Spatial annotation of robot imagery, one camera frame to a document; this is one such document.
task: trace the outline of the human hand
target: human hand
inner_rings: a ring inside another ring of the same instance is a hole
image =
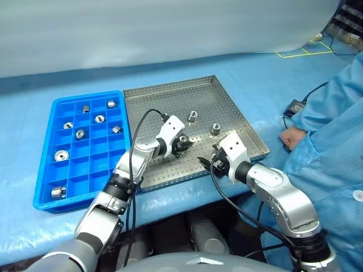
[[[292,150],[306,134],[306,131],[292,126],[280,134],[280,139],[289,148],[289,150]]]

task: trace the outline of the sleeve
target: sleeve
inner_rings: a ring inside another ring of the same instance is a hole
[[[327,85],[311,94],[303,110],[293,116],[294,125],[317,131],[363,97],[363,52]]]

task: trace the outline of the yellow tape line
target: yellow tape line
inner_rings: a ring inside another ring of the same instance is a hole
[[[282,56],[279,52],[275,52],[280,58],[294,58],[294,57],[302,57],[302,56],[312,56],[312,55],[320,55],[320,54],[328,54],[328,53],[333,53],[333,51],[331,50],[331,48],[326,45],[325,43],[323,43],[322,41],[318,41],[318,43],[322,44],[323,46],[325,46],[327,49],[329,49],[329,51],[323,51],[323,52],[315,52],[315,53],[309,53],[307,50],[305,50],[303,47],[300,48],[301,50],[303,50],[305,52],[305,54],[296,54],[296,55],[289,55],[289,56]]]

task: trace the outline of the cable connector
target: cable connector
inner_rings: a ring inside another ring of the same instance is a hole
[[[170,116],[167,113],[162,113],[161,118],[162,118],[163,122],[165,123],[166,121],[168,121]]]

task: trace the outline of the blue plastic tray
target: blue plastic tray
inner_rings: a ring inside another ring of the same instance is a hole
[[[114,100],[116,107],[109,109],[108,100]],[[89,113],[82,113],[84,105],[90,107]],[[102,123],[95,122],[99,114],[105,116]],[[67,122],[72,122],[73,128],[64,129]],[[112,132],[116,125],[122,128],[121,133]],[[75,132],[80,128],[86,134],[77,140]],[[120,91],[55,100],[41,155],[34,206],[52,213],[87,206],[97,191],[103,189],[117,161],[129,148],[130,130]],[[58,150],[66,150],[69,159],[55,161]],[[52,199],[50,192],[56,186],[66,186],[64,199]]]

